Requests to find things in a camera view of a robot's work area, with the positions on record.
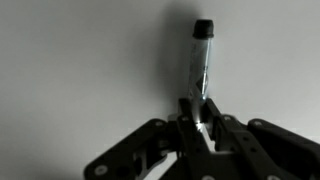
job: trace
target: tube cap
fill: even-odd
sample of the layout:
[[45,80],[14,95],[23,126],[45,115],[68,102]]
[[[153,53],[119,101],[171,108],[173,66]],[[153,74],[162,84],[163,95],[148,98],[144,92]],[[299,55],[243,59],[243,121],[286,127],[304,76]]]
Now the tube cap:
[[193,37],[208,39],[213,37],[213,22],[210,19],[198,19],[194,25]]

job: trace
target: screw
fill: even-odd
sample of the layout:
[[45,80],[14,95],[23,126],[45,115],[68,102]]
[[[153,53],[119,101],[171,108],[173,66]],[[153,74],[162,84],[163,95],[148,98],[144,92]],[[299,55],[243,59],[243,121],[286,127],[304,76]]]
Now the screw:
[[182,117],[182,121],[188,121],[188,120],[189,120],[189,118],[187,116]]
[[161,121],[156,122],[156,126],[162,126],[162,125],[163,125],[163,122]]
[[254,122],[254,125],[256,125],[256,126],[262,126],[262,123],[261,123],[260,121],[255,121],[255,122]]
[[201,180],[214,180],[214,178],[210,175],[203,176]]
[[229,121],[229,120],[231,120],[231,118],[229,116],[225,116],[224,120]]
[[275,176],[275,175],[269,175],[267,177],[267,180],[281,180],[279,177]]
[[96,176],[102,176],[104,174],[106,174],[108,172],[108,167],[106,165],[100,165],[98,167],[96,167],[96,169],[94,170],[94,174]]

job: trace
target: gray background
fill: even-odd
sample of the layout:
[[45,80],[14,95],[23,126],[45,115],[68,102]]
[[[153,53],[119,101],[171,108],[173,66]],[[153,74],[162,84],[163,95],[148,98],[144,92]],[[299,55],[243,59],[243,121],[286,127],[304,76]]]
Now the gray background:
[[319,6],[2,0],[0,179],[82,179],[86,164],[134,129],[176,112],[198,18],[215,21],[209,85],[220,110],[320,142]]

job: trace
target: black metal bracket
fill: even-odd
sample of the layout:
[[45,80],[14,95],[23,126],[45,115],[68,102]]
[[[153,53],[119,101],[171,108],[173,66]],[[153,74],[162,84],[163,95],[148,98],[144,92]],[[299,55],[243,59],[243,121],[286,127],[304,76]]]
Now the black metal bracket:
[[261,119],[246,126],[207,99],[201,119],[216,142],[210,152],[191,109],[188,99],[180,99],[176,121],[148,121],[90,163],[85,179],[144,179],[176,152],[161,180],[320,180],[319,144]]

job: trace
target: white wall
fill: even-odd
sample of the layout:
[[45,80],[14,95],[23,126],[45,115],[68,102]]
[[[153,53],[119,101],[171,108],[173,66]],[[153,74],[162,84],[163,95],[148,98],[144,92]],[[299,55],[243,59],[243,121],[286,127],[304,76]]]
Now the white wall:
[[198,18],[215,21],[209,84],[220,110],[320,142],[319,6],[2,0],[0,179],[82,179],[135,128],[176,112]]

